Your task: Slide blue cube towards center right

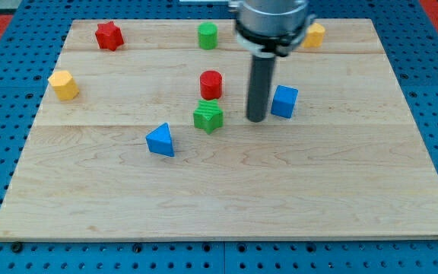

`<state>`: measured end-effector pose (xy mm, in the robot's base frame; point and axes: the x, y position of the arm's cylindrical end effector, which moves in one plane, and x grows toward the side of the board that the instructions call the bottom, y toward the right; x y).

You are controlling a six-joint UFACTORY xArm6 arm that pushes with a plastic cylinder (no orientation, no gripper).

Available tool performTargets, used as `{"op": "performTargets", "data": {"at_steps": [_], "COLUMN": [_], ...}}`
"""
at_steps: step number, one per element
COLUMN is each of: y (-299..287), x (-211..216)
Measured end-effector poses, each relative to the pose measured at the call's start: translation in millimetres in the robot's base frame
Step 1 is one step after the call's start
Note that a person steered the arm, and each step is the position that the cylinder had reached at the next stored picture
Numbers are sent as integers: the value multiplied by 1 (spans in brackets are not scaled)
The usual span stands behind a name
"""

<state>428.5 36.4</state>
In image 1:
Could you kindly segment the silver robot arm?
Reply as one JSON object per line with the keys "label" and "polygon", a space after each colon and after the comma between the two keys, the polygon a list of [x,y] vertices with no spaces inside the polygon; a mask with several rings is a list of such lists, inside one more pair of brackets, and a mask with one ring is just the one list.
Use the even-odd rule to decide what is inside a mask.
{"label": "silver robot arm", "polygon": [[307,0],[237,0],[228,6],[235,14],[239,45],[259,58],[285,57],[305,39],[316,16]]}

